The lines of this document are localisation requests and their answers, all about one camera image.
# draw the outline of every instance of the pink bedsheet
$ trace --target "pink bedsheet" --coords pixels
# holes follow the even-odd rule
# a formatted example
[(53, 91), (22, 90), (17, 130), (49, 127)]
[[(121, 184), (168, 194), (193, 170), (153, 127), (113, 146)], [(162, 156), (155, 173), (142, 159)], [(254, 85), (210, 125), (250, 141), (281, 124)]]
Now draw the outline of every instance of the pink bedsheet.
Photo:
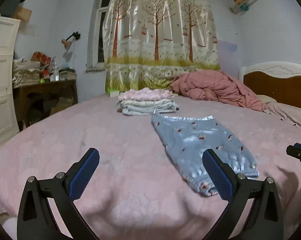
[[(213, 115), (233, 131), (256, 158), (259, 179), (275, 179), (286, 207), (301, 188), (301, 162), (285, 152), (289, 144), (301, 143), (299, 129), (246, 108), (180, 96), (174, 100), (181, 111), (171, 115)], [(95, 147), (99, 167), (74, 203), (101, 239), (202, 239), (227, 202), (194, 193), (169, 162), (151, 117), (124, 116), (116, 112), (116, 102), (100, 96), (75, 105), (1, 146), (0, 199), (5, 208), (17, 215), (29, 176), (52, 178)], [(242, 217), (235, 234), (244, 221)]]
[(174, 79), (171, 89), (194, 100), (219, 101), (256, 111), (266, 107), (250, 88), (223, 71), (199, 70), (182, 74)]

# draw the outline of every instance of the white dresser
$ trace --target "white dresser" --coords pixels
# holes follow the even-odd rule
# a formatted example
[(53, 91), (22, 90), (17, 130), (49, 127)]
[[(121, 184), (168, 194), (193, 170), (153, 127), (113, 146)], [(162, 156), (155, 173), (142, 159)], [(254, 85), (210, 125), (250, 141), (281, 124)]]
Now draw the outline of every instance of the white dresser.
[(0, 17), (0, 143), (19, 132), (12, 90), (14, 45), (20, 20)]

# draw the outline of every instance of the screw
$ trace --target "screw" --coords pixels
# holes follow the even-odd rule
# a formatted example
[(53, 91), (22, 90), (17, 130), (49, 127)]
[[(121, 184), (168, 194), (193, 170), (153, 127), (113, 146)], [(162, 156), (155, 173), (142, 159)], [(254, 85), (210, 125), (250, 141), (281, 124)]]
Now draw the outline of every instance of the screw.
[(274, 183), (274, 180), (273, 180), (273, 178), (268, 177), (268, 178), (267, 178), (267, 182), (268, 182), (269, 184), (272, 184), (272, 183)]
[(33, 182), (34, 180), (35, 180), (35, 177), (34, 177), (34, 176), (30, 176), (30, 177), (27, 179), (28, 182)]
[(238, 173), (238, 174), (237, 174), (237, 177), (238, 177), (239, 179), (246, 179), (246, 176), (245, 176), (245, 174), (243, 174), (243, 173)]
[(58, 179), (62, 179), (64, 176), (65, 176), (64, 172), (59, 172), (56, 174), (56, 178), (58, 178)]

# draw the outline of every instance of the curtain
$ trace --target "curtain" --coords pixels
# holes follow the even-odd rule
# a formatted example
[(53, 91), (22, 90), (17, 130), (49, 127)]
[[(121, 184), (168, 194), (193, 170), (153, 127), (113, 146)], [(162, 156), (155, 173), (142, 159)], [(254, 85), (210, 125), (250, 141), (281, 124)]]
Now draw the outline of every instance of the curtain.
[(207, 0), (111, 0), (103, 42), (106, 90), (167, 88), (179, 74), (220, 70)]

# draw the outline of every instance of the window frame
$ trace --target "window frame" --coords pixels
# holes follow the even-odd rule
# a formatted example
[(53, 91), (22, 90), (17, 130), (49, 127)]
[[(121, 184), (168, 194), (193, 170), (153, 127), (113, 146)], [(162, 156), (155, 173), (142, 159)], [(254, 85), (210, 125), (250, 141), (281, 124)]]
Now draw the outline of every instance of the window frame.
[(102, 0), (99, 0), (98, 9), (96, 11), (95, 26), (94, 26), (94, 39), (93, 39), (93, 68), (103, 69), (104, 62), (98, 62), (98, 47), (99, 47), (99, 35), (101, 28), (101, 17), (103, 12), (107, 12), (109, 5), (101, 7)]

